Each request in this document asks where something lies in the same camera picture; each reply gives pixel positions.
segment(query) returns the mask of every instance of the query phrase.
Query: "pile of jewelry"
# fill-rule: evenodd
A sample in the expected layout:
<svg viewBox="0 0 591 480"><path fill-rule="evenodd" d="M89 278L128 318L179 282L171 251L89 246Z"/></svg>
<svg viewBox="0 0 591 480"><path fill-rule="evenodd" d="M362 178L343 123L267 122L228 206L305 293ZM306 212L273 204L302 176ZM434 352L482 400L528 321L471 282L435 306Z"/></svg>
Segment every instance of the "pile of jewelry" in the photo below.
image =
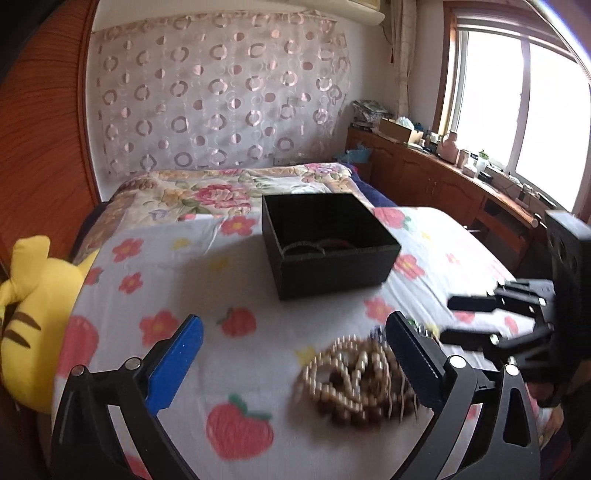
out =
<svg viewBox="0 0 591 480"><path fill-rule="evenodd" d="M320 381L322 373L327 381ZM336 424L365 427L418 410L418 400L392 349L384 328L365 339L336 339L302 369L301 379L318 411Z"/></svg>

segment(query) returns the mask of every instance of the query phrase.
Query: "stuffed animal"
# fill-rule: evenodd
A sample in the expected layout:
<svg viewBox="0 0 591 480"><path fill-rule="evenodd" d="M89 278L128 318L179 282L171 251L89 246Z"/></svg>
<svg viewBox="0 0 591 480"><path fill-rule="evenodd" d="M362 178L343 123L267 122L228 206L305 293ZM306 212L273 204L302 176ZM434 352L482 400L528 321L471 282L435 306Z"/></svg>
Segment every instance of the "stuffed animal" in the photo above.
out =
<svg viewBox="0 0 591 480"><path fill-rule="evenodd" d="M12 397L51 413L53 377L76 297L98 251L75 266L48 258L50 240L34 236L12 249L11 277L0 286L0 322L18 303L0 344L2 382Z"/></svg>

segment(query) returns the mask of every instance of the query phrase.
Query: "window pane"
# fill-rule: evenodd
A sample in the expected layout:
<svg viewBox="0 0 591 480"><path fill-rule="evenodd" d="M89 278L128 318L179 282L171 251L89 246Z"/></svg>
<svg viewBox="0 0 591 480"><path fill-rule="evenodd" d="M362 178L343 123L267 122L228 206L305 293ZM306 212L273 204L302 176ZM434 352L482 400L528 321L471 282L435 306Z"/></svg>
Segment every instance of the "window pane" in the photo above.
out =
<svg viewBox="0 0 591 480"><path fill-rule="evenodd" d="M470 32L466 82L457 143L473 153L485 152L507 165L517 129L523 87L521 41Z"/></svg>
<svg viewBox="0 0 591 480"><path fill-rule="evenodd" d="M531 46L530 110L515 171L572 210L589 148L591 96L583 70Z"/></svg>

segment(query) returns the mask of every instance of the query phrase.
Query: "bed sheet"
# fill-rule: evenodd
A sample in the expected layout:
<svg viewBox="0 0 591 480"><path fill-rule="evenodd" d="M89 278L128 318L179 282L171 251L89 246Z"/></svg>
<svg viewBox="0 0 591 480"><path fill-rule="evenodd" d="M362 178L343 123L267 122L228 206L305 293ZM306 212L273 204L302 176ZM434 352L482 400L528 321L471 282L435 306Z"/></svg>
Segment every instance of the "bed sheet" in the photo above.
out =
<svg viewBox="0 0 591 480"><path fill-rule="evenodd" d="M376 208L374 214L402 245L387 281L289 302L275 292L260 212L203 215L116 234L100 250L66 330L54 411L71 367L83 363L101 371L143 357L195 313L204 323L204 346L172 406L158 417L201 479L247 480L261 472L269 478L389 479L420 437L429 412L423 408L417 420L407 417L363 433L326 424L309 401L294 396L310 356L339 336L367 335L393 310L440 330L498 329L507 337L531 331L533 323L500 310L452 313L446 307L452 294L482 294L512 276L445 213L401 207ZM453 352L475 367L491 367L477 354L446 347ZM246 423L232 417L228 401L234 394L271 419L241 430ZM459 465L478 410L470 409L444 476ZM548 412L534 413L543 435ZM113 417L129 462L141 475L142 462L121 415L114 411Z"/></svg>
<svg viewBox="0 0 591 480"><path fill-rule="evenodd" d="M277 193L352 193L367 207L347 167L310 163L231 170L160 170L126 181L90 229L74 263L117 232L172 223L199 213L245 215L261 210L261 196Z"/></svg>

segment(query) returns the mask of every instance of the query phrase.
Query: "brown stripe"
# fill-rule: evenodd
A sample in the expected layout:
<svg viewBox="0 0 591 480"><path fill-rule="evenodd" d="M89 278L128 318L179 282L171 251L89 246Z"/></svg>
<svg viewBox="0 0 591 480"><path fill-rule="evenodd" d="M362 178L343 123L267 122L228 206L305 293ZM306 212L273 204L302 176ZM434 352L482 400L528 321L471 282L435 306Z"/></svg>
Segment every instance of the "brown stripe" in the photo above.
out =
<svg viewBox="0 0 591 480"><path fill-rule="evenodd" d="M15 332L14 330L11 330L10 328L6 329L4 331L3 338L8 338L9 340L12 340L13 342L18 343L19 345L22 345L25 348L31 348L31 345L29 345L29 342L27 342L17 332Z"/></svg>
<svg viewBox="0 0 591 480"><path fill-rule="evenodd" d="M14 314L11 317L11 320L18 320L19 322L23 322L25 325L28 325L29 327L33 327L35 330L41 330L39 324L35 320L33 320L32 317L30 317L24 312L14 312Z"/></svg>

